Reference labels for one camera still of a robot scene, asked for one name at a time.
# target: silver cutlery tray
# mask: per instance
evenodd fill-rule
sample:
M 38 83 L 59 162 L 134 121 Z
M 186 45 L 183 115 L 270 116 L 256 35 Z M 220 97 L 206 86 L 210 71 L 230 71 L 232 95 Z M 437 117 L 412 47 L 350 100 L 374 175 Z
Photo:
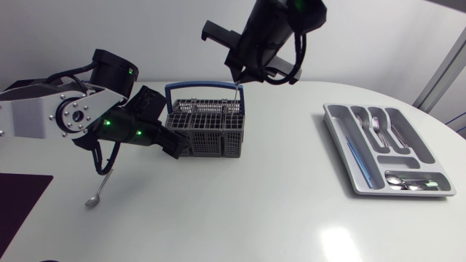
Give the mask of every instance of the silver cutlery tray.
M 347 168 L 352 187 L 358 194 L 449 197 L 456 194 L 445 170 L 421 139 L 413 125 L 397 108 L 389 106 L 323 105 L 325 123 Z M 361 126 L 356 116 L 362 120 Z M 384 146 L 375 133 L 372 119 L 379 119 L 380 133 L 388 146 Z M 407 147 L 395 135 L 402 137 Z M 370 174 L 371 185 L 364 177 L 349 141 L 357 151 Z M 387 175 L 404 180 L 429 180 L 436 182 L 437 191 L 395 190 L 386 181 Z

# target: green led light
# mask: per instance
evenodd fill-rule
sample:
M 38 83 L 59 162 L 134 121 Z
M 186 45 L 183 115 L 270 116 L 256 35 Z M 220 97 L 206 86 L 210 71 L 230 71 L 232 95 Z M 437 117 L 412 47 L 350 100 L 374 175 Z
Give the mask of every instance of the green led light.
M 306 2 L 304 0 L 294 0 L 294 5 L 300 12 L 303 12 L 306 9 Z

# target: tray compartment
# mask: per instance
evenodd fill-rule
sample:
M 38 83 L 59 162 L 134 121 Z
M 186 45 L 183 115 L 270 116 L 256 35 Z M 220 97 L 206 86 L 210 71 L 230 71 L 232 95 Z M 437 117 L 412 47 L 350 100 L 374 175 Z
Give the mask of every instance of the tray compartment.
M 405 138 L 407 144 L 413 148 L 414 153 L 417 155 L 421 162 L 426 164 L 434 164 L 435 159 L 426 147 L 422 139 L 417 134 L 416 130 L 411 126 L 409 121 L 402 113 L 395 108 L 386 108 L 385 111 L 390 116 L 392 123 L 397 127 L 400 135 Z
M 438 190 L 440 191 L 450 191 L 451 190 L 451 185 L 449 183 L 449 180 L 446 179 L 446 176 L 442 174 L 441 172 L 419 172 L 419 171 L 393 171 L 393 170 L 388 170 L 385 171 L 385 176 L 387 175 L 396 175 L 401 179 L 404 180 L 430 180 L 432 182 L 437 182 L 438 184 Z
M 351 111 L 355 116 L 359 116 L 361 120 L 363 120 L 363 127 L 361 127 L 361 130 L 364 132 L 364 135 L 366 135 L 366 138 L 369 140 L 372 149 L 381 154 L 390 153 L 390 149 L 382 145 L 382 142 L 380 141 L 379 137 L 377 137 L 374 130 L 370 128 L 371 115 L 369 114 L 369 112 L 362 106 L 352 106 Z
M 380 133 L 383 134 L 385 140 L 387 140 L 389 146 L 393 148 L 393 151 L 395 151 L 398 154 L 409 154 L 411 151 L 409 148 L 404 148 L 399 145 L 398 139 L 395 138 L 395 136 L 388 131 L 388 127 L 391 125 L 390 124 L 390 119 L 388 118 L 388 115 L 385 113 L 384 110 L 381 108 L 377 107 L 370 107 L 368 108 L 369 112 L 371 112 L 372 118 L 378 117 L 379 118 L 379 127 L 380 127 Z
M 419 169 L 421 165 L 413 157 L 406 156 L 378 156 L 377 161 L 386 168 L 410 168 Z
M 357 174 L 353 176 L 355 185 L 358 189 L 381 189 L 385 187 L 383 177 L 380 176 L 380 170 L 377 163 L 372 156 L 371 150 L 360 131 L 357 119 L 351 114 L 351 111 L 346 106 L 333 105 L 328 107 L 331 116 L 331 121 L 336 123 L 338 127 L 335 128 L 336 139 L 339 140 L 340 150 L 343 155 L 347 156 L 346 164 L 350 168 L 351 173 Z M 362 159 L 369 175 L 371 176 L 372 188 L 369 188 L 355 157 L 353 156 L 350 147 L 347 144 L 347 139 L 353 145 L 356 153 Z

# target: white wall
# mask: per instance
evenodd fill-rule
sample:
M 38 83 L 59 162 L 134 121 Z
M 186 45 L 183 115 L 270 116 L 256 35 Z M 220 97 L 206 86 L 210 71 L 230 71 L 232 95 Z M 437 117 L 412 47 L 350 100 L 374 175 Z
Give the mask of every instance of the white wall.
M 200 38 L 207 19 L 242 31 L 254 0 L 1 0 L 0 89 L 84 66 L 95 48 L 136 64 L 141 81 L 229 81 L 227 49 Z M 352 84 L 412 103 L 466 26 L 422 0 L 324 0 L 303 80 Z M 281 57 L 294 61 L 293 43 Z

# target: cutlery basket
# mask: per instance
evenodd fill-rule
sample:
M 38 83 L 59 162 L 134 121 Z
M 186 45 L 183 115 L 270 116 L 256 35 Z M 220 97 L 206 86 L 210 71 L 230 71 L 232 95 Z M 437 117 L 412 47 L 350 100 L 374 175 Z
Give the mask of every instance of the cutlery basket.
M 245 100 L 178 99 L 172 105 L 171 90 L 186 87 L 217 87 L 236 90 L 225 82 L 179 82 L 165 87 L 168 116 L 166 128 L 188 137 L 191 146 L 181 156 L 240 157 L 245 125 Z
M 356 193 L 421 197 L 456 194 L 445 170 L 399 109 L 327 103 L 323 108 L 325 123 Z M 379 134 L 374 130 L 374 117 L 379 120 Z M 370 178 L 365 176 L 364 169 Z M 420 191 L 400 190 L 408 187 L 388 183 L 387 176 L 397 176 L 407 182 L 428 180 L 437 186 L 427 186 L 428 190 Z

